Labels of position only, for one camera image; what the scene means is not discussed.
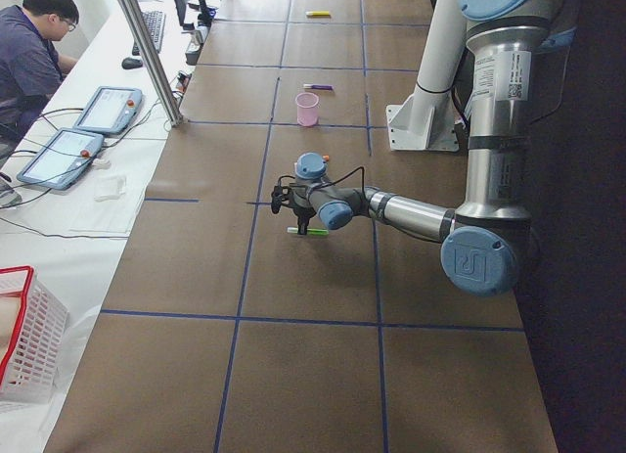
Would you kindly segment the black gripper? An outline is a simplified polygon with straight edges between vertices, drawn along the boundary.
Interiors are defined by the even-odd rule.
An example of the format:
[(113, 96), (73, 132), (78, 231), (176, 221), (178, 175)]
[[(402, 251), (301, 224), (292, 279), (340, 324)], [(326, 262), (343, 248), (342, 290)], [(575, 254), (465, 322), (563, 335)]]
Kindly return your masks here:
[(305, 236), (308, 231), (309, 219), (313, 217), (313, 207), (309, 202), (292, 201), (292, 209), (297, 218), (296, 234)]

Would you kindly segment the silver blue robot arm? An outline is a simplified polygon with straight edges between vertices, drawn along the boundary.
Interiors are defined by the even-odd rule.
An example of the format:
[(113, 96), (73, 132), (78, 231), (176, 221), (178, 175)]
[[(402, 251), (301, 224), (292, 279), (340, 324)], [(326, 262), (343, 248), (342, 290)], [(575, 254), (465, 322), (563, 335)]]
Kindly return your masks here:
[(535, 59), (567, 47), (581, 0), (436, 0), (414, 92), (387, 107), (395, 151), (452, 151), (452, 121), (467, 126), (464, 202), (445, 208), (375, 187), (344, 188), (316, 153), (301, 155), (277, 181), (271, 206), (288, 207), (305, 234), (318, 217), (339, 229), (368, 216), (440, 244), (448, 279), (481, 296), (512, 289), (530, 250), (529, 212), (520, 201), (531, 123)]

